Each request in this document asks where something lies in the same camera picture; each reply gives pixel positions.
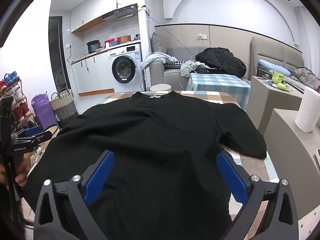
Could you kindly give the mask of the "person left hand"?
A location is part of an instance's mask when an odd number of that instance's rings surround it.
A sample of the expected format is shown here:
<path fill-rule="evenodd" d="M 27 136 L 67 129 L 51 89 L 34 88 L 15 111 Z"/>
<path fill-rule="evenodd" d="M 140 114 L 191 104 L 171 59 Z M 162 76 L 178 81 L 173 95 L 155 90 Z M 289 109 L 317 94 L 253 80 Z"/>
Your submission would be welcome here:
<path fill-rule="evenodd" d="M 27 183 L 27 175 L 28 175 L 28 162 L 25 157 L 23 157 L 22 161 L 20 162 L 17 168 L 17 176 L 15 178 L 16 183 L 20 187 L 24 187 Z"/>

